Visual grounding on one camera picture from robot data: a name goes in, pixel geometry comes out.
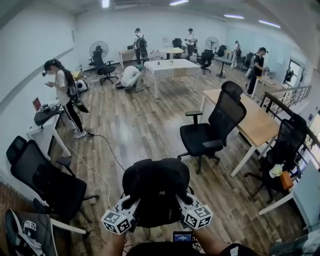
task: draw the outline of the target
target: hand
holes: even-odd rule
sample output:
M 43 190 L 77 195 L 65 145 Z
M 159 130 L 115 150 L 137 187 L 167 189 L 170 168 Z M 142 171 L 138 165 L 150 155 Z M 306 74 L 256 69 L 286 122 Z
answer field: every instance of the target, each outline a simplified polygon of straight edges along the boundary
M 45 85 L 48 87 L 54 87 L 54 82 L 46 82 Z

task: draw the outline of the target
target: long black hair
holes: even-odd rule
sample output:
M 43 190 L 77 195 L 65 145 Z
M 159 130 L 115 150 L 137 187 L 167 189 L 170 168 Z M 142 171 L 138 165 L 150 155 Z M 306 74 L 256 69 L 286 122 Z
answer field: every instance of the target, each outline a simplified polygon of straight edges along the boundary
M 74 77 L 73 77 L 73 75 L 71 74 L 71 72 L 70 72 L 68 69 L 66 69 L 66 68 L 61 64 L 61 62 L 60 62 L 59 60 L 57 60 L 57 59 L 55 59 L 55 58 L 48 60 L 46 63 L 44 63 L 43 68 L 44 68 L 45 71 L 50 71 L 50 70 L 51 70 L 51 69 L 50 69 L 51 66 L 55 66 L 55 67 L 57 67 L 59 70 L 62 70 L 62 71 L 63 71 L 63 73 L 64 73 L 64 75 L 65 75 L 65 79 L 66 79 L 66 81 L 67 81 L 67 83 L 68 83 L 68 86 L 71 86 L 72 84 L 75 83 Z

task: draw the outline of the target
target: fluorescent light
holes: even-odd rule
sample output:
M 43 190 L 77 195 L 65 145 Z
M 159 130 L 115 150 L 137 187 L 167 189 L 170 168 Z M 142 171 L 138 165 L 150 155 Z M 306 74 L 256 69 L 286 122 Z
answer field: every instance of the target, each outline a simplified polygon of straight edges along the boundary
M 109 0 L 102 0 L 102 8 L 108 8 L 109 7 Z
M 176 6 L 176 5 L 180 5 L 180 4 L 184 4 L 184 3 L 188 3 L 189 0 L 180 0 L 180 1 L 176 1 L 176 2 L 171 2 L 170 5 L 171 6 Z
M 276 27 L 276 28 L 278 28 L 278 29 L 281 29 L 281 27 L 280 27 L 279 25 L 277 25 L 277 24 L 273 24 L 273 23 L 268 22 L 268 21 L 259 20 L 259 22 L 260 22 L 260 23 L 263 23 L 263 24 L 267 24 L 267 25 L 269 25 L 269 26 Z
M 244 19 L 244 17 L 240 15 L 225 14 L 223 16 L 227 18 L 242 19 L 242 20 Z

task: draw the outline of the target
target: wooden floor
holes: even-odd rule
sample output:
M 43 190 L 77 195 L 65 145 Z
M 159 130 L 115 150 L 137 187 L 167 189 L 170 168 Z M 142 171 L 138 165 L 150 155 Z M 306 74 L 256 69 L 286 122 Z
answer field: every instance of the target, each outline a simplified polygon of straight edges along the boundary
M 226 81 L 216 77 L 220 72 L 220 65 L 214 61 L 211 66 L 212 73 L 201 75 L 196 93 L 192 92 L 192 77 L 162 80 L 159 84 L 158 100 L 154 98 L 153 86 L 147 88 L 144 85 L 143 91 L 128 93 L 115 89 L 108 81 L 100 86 L 98 77 L 92 72 L 92 76 L 88 78 L 91 88 L 82 95 L 90 109 L 89 114 L 81 114 L 85 128 L 109 140 L 124 169 L 142 159 L 175 158 L 186 152 L 180 137 L 180 126 L 193 122 L 192 118 L 185 116 L 185 111 L 200 108 L 201 90 L 218 89 Z M 122 72 L 119 65 L 116 71 Z M 229 67 L 225 68 L 225 75 L 227 80 L 232 80 L 242 87 L 247 82 L 243 72 L 230 70 Z M 265 88 L 257 90 L 258 97 L 261 97 L 263 90 Z M 106 178 L 111 186 L 110 204 L 114 206 L 123 192 L 124 171 L 116 163 L 108 143 L 101 137 L 74 139 L 73 132 L 64 127 L 62 122 L 59 123 L 58 133 L 94 172 Z M 236 135 L 228 140 L 227 147 L 217 153 L 221 158 L 219 164 L 203 158 L 199 175 L 195 173 L 197 161 L 194 157 L 186 156 L 182 161 L 189 167 L 189 185 L 194 189 L 195 195 L 204 204 L 208 204 L 214 213 L 210 224 L 212 235 L 228 243 L 242 243 L 263 255 L 277 239 L 292 241 L 301 236 L 303 227 L 294 207 L 288 203 L 268 214 L 258 215 L 258 211 L 267 205 L 268 193 L 263 189 L 255 199 L 249 199 L 250 194 L 253 194 L 260 184 L 250 177 L 244 177 L 245 172 L 258 172 L 259 162 L 255 154 L 237 176 L 231 178 L 230 173 L 248 150 L 249 145 Z M 52 161 L 60 155 L 63 155 L 62 150 L 54 142 Z M 88 195 L 100 195 L 96 204 L 90 205 L 87 201 L 83 203 L 86 212 L 94 220 L 93 224 L 88 224 L 80 214 L 72 221 L 77 227 L 94 230 L 85 243 L 77 235 L 72 235 L 75 255 L 98 255 L 104 245 L 101 238 L 105 242 L 108 242 L 109 238 L 100 223 L 101 216 L 108 208 L 109 189 L 74 153 L 71 168 L 78 178 L 87 183 Z M 276 200 L 280 197 L 280 194 L 275 196 Z M 148 240 L 171 241 L 173 231 L 182 229 L 178 223 L 151 228 Z M 144 242 L 148 236 L 149 229 L 141 227 L 138 227 L 134 234 L 129 233 L 126 251 L 130 250 L 130 245 Z

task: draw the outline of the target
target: white shoe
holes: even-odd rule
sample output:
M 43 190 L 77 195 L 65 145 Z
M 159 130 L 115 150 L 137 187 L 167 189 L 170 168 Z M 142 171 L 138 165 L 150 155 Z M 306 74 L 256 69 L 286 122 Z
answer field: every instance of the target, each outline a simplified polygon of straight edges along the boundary
M 87 132 L 85 130 L 83 130 L 83 132 L 78 132 L 75 135 L 73 135 L 73 137 L 76 139 L 79 139 L 79 138 L 86 136 L 86 135 L 87 135 Z

